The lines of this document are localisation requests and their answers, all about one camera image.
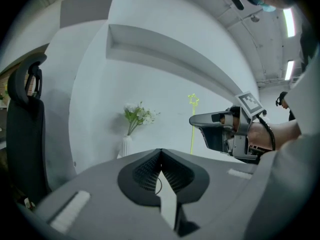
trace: person wearing headset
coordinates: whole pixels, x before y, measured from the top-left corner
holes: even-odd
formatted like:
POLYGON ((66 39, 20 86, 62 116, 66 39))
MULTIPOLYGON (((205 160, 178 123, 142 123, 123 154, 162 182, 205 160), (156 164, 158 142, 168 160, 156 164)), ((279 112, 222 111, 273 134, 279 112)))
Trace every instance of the person wearing headset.
MULTIPOLYGON (((281 105, 285 110, 289 108, 287 102, 284 99, 286 94, 287 94, 286 91, 281 92, 279 97, 278 97, 278 99, 275 101, 275 105, 276 106, 281 105)), ((295 119, 296 118, 295 118, 294 114, 290 110, 290 112, 289 112, 289 121, 292 121, 292 120, 295 120, 295 119)))

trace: forearm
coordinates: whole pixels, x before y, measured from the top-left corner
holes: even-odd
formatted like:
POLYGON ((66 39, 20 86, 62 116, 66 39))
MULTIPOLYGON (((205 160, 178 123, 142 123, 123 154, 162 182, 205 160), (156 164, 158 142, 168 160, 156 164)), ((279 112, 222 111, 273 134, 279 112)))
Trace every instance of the forearm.
MULTIPOLYGON (((281 124, 269 124, 274 134, 275 149, 278 150, 284 143, 295 140, 301 134, 297 120, 281 124)), ((266 128, 259 122, 251 124, 248 131, 249 144, 263 149, 272 150, 271 138, 266 128)))

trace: black cable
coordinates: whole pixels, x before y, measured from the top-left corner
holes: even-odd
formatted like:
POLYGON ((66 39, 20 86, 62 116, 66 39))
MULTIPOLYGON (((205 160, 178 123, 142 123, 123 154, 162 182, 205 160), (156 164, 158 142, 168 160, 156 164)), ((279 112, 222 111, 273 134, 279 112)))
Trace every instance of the black cable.
POLYGON ((258 114, 256 115, 256 117, 259 119, 260 123, 265 127, 265 129, 269 133, 270 138, 271 138, 272 150, 275 151, 276 150, 276 139, 275 139, 274 132, 271 130, 270 126, 266 123, 266 121, 263 120, 258 114))
POLYGON ((161 179, 159 179, 159 178, 158 178, 158 180, 159 180, 159 181, 160 181, 160 183, 161 183, 161 187, 160 187, 159 191, 158 191, 157 193, 155 193, 156 195, 158 195, 158 194, 159 194, 159 192, 162 190, 162 182, 161 182, 161 179))

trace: ceiling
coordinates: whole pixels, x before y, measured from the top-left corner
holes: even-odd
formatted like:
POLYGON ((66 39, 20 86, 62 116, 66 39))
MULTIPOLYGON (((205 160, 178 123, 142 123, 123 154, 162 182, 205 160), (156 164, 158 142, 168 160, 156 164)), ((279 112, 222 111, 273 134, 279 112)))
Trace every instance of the ceiling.
MULTIPOLYGON (((18 30, 32 21, 34 15, 53 4, 57 0, 30 0, 17 17, 12 28, 18 30)), ((293 9, 296 35, 287 38, 287 27, 282 10, 265 12, 260 6, 255 6, 241 0, 244 10, 238 10, 231 0, 192 0, 208 11, 233 36, 246 57, 257 84, 260 88, 285 85, 284 81, 288 60, 299 60, 301 19, 293 9), (260 20, 253 22, 251 15, 260 20)), ((301 74, 300 63, 294 64, 293 76, 301 74)))

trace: brick wall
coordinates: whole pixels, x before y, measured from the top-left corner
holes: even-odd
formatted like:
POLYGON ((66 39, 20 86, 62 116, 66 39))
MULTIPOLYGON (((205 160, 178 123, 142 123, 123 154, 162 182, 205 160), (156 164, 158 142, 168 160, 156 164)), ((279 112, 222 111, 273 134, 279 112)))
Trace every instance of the brick wall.
MULTIPOLYGON (((8 94, 6 94, 6 85, 8 84, 8 79, 10 77, 10 75, 19 67, 20 63, 14 65, 13 67, 11 67, 10 69, 8 69, 6 72, 2 73, 0 75, 0 94, 3 96, 3 103, 7 104, 8 103, 8 99, 9 96, 8 94)), ((24 80, 24 84, 27 83, 27 79, 28 79, 29 75, 28 72, 25 75, 25 80, 24 80)), ((29 91, 28 91, 28 95, 30 96, 32 94, 32 88, 34 85, 34 80, 35 78, 32 78, 30 87, 29 87, 29 91)))

